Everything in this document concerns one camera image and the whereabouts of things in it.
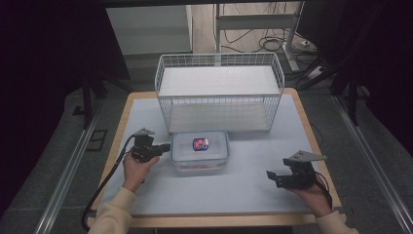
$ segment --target beige sleeve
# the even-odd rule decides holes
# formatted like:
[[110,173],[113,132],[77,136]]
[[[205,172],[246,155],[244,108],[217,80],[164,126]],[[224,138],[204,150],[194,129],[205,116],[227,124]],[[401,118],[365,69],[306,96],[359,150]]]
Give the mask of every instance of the beige sleeve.
[[97,210],[94,226],[89,233],[127,233],[131,225],[130,208],[135,199],[134,193],[121,187],[112,201]]
[[344,223],[337,211],[316,218],[316,222],[323,234],[358,234],[357,230],[348,227],[346,223]]

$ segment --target container lid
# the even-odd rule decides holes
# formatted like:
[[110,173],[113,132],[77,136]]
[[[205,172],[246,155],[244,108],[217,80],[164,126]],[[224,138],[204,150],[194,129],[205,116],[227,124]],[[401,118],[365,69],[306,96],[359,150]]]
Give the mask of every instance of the container lid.
[[171,160],[179,163],[226,159],[228,141],[225,131],[175,133],[171,141]]

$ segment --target hand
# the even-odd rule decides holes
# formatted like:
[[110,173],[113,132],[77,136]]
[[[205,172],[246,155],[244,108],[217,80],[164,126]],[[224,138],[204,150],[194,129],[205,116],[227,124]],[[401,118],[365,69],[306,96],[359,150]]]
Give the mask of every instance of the hand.
[[125,181],[122,186],[134,193],[145,180],[152,166],[158,162],[159,156],[153,157],[147,163],[141,163],[132,158],[131,153],[128,153],[124,158]]
[[[317,180],[322,186],[325,187],[324,181],[316,175]],[[309,189],[287,189],[290,192],[297,194],[310,208],[313,212],[315,217],[322,217],[332,213],[332,210],[328,206],[327,199],[325,198],[324,194],[322,193],[321,189],[317,187],[315,184],[311,186]]]

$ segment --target metal frame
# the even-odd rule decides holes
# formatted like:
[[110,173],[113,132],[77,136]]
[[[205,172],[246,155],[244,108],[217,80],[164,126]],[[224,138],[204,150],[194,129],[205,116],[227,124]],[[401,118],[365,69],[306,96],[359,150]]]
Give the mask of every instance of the metal frame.
[[282,50],[292,71],[299,71],[297,62],[291,52],[291,43],[300,20],[304,2],[300,2],[294,14],[282,15],[248,15],[248,16],[220,16],[219,4],[215,10],[215,51],[221,53],[221,30],[289,28],[290,32]]
[[75,176],[79,164],[82,160],[89,139],[91,138],[91,135],[94,131],[94,126],[97,123],[98,114],[102,105],[103,100],[98,99],[94,105],[94,113],[92,115],[93,118],[91,119],[88,127],[83,130],[82,135],[80,136],[79,141],[60,176],[51,199],[49,200],[49,203],[37,224],[36,230],[34,231],[35,234],[50,233],[52,231],[52,227],[55,224],[57,214],[60,211],[61,205],[63,204],[64,198],[66,197],[67,191],[70,187],[70,184],[72,183],[73,177]]
[[377,160],[376,155],[374,154],[367,140],[364,138],[362,131],[346,114],[346,104],[339,97],[333,96],[332,99],[335,102],[337,110],[343,118],[344,123],[349,129],[350,134],[355,140],[355,143],[368,168],[370,169],[371,174],[376,179],[377,184],[379,185],[383,195],[389,203],[389,206],[392,209],[398,223],[400,224],[401,229],[403,229],[403,232],[406,234],[413,233],[412,214],[409,212],[400,194],[393,187],[392,182],[386,176],[386,173],[381,167],[380,162]]

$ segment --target metal wire rack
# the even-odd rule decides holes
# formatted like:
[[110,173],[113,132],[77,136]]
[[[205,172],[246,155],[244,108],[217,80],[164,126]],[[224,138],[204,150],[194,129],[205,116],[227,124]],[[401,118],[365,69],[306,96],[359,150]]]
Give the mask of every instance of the metal wire rack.
[[170,133],[269,132],[283,86],[272,53],[164,55],[155,78]]

